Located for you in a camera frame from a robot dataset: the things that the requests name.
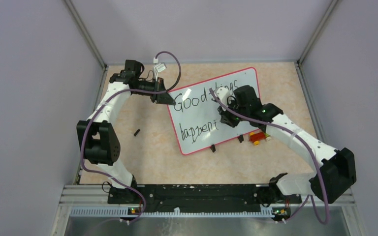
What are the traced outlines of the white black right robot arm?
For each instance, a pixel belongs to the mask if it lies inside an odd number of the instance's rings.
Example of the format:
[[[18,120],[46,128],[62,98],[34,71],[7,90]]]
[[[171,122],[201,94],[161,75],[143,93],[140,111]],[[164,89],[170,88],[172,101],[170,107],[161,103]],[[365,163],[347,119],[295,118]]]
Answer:
[[[337,149],[315,138],[295,124],[279,107],[262,104],[251,86],[230,92],[219,87],[210,89],[219,104],[220,121],[232,128],[247,121],[272,138],[284,143],[311,167],[307,174],[280,174],[271,181],[269,197],[276,203],[289,195],[314,195],[329,204],[334,203],[357,181],[355,156],[348,149]]]

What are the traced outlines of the pink framed whiteboard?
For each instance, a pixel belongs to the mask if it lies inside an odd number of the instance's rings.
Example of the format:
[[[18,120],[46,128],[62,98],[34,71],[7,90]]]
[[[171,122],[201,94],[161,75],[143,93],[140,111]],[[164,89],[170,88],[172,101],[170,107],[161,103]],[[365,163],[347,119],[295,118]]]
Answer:
[[[248,122],[241,122],[235,128],[221,123],[219,104],[209,92],[221,87],[234,92],[245,85],[252,86],[256,95],[260,95],[255,68],[248,67],[169,92],[175,105],[169,105],[168,111],[183,155],[256,131]]]

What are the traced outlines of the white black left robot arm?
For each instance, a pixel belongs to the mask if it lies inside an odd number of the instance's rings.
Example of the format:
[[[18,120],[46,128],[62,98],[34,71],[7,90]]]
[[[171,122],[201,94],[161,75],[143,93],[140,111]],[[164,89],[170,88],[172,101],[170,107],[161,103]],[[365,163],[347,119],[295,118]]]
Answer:
[[[133,94],[148,96],[155,104],[175,105],[163,78],[158,76],[166,69],[165,64],[160,63],[157,57],[153,62],[153,78],[146,80],[140,77],[144,65],[136,60],[126,60],[124,69],[109,79],[106,93],[96,110],[76,126],[81,164],[88,160],[97,165],[100,168],[97,173],[111,179],[112,185],[120,189],[120,198],[126,203],[136,201],[138,190],[132,186],[134,176],[120,160],[121,145],[113,123]]]

